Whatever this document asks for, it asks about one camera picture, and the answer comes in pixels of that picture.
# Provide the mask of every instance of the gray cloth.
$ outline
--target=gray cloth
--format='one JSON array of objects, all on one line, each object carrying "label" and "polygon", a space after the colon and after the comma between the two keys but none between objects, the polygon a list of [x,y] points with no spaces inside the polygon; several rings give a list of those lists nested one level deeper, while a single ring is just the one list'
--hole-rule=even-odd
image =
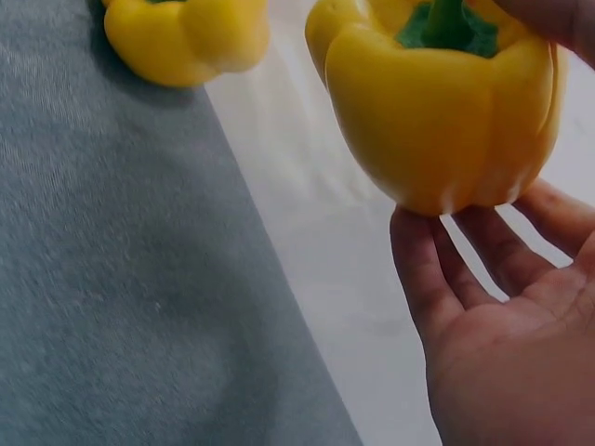
[{"label": "gray cloth", "polygon": [[0,444],[359,445],[203,90],[0,0]]}]

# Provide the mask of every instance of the yellow bell pepper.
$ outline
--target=yellow bell pepper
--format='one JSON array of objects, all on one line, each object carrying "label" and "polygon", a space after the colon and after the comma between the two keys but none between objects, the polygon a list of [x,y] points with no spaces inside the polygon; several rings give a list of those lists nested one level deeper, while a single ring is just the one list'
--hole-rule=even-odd
[{"label": "yellow bell pepper", "polygon": [[351,153],[406,209],[512,202],[553,149],[566,53],[491,0],[319,0],[305,34]]},{"label": "yellow bell pepper", "polygon": [[267,0],[102,0],[105,32],[138,76],[164,86],[244,72],[270,39]]}]

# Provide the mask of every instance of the pepper stem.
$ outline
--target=pepper stem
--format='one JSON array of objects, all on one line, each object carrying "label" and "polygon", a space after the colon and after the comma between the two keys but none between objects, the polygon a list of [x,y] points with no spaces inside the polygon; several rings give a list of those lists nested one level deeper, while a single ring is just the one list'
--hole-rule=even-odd
[{"label": "pepper stem", "polygon": [[463,0],[433,0],[426,29],[421,34],[425,46],[462,50],[473,35],[463,16]]}]

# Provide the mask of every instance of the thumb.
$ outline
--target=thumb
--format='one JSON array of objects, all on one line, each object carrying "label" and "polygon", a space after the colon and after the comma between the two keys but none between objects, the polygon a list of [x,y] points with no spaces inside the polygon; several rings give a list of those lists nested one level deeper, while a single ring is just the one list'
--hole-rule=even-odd
[{"label": "thumb", "polygon": [[595,0],[495,0],[537,33],[595,68]]}]

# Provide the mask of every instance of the white surface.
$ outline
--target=white surface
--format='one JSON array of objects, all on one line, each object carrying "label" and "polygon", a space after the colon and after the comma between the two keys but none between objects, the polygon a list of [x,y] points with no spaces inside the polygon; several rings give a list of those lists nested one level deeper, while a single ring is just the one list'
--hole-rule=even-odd
[{"label": "white surface", "polygon": [[[366,446],[438,445],[424,363],[390,258],[392,204],[340,135],[303,25],[313,0],[271,0],[272,44],[252,72],[207,86],[297,301]],[[595,203],[595,78],[577,59],[543,177]],[[504,209],[540,253],[565,259]],[[492,290],[478,259],[464,256]]]}]

